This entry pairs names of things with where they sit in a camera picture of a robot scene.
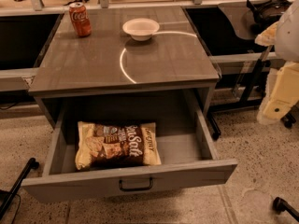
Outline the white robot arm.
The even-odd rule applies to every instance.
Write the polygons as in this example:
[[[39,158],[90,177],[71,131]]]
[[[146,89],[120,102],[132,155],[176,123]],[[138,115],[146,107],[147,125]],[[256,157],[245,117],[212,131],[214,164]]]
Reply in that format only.
[[[295,0],[279,21],[270,25],[256,38],[261,46],[273,45],[284,65],[270,69],[265,97],[259,107],[257,120],[263,125],[282,119],[299,101],[299,0]]]

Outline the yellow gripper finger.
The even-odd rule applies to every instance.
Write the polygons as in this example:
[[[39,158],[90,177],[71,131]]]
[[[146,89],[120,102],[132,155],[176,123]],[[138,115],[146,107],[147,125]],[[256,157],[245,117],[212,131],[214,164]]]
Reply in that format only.
[[[276,21],[257,35],[255,38],[255,43],[264,47],[274,45],[276,42],[277,27],[278,22]]]
[[[257,120],[262,125],[274,124],[287,115],[298,101],[299,63],[285,62],[279,70],[271,68]]]

